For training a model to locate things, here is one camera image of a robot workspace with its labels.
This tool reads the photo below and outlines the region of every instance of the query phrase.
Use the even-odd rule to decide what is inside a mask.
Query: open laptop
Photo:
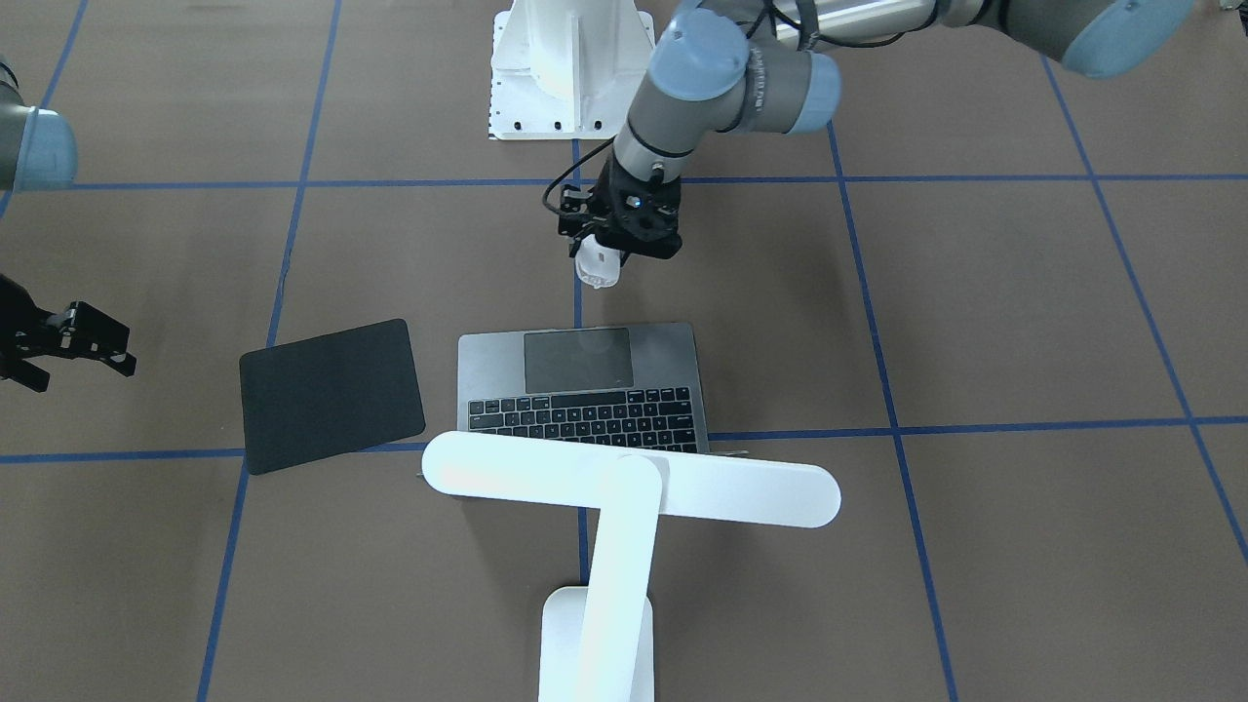
[[[458,428],[706,453],[688,324],[459,337]]]

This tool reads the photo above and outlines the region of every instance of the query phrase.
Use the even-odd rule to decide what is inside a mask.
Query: mouse pad
[[[238,371],[251,475],[424,431],[403,320],[252,351]]]

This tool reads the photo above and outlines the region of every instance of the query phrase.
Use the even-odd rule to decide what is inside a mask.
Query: laptop keyboard
[[[688,387],[529,395],[468,402],[468,430],[603,446],[698,452]]]

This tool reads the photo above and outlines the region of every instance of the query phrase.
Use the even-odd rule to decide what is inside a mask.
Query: spacebar
[[[590,405],[623,405],[623,392],[582,392],[580,395],[552,395],[550,407],[588,407]]]

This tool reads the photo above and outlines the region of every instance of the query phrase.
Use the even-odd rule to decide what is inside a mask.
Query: white mounting plate
[[[512,11],[494,17],[494,55]],[[641,26],[654,47],[654,17],[638,11]],[[619,134],[628,117],[636,87],[645,77],[649,52],[633,56],[634,66],[620,67],[608,85],[584,85],[584,71],[573,67],[574,95],[560,99],[538,84],[533,70],[498,70],[492,66],[489,85],[489,137],[498,140],[610,139]]]
[[[575,700],[580,661],[580,628],[585,621],[588,587],[560,587],[542,608],[542,663],[538,702],[584,702]],[[641,636],[636,643],[633,695],[629,702],[654,702],[654,608],[645,601]]]

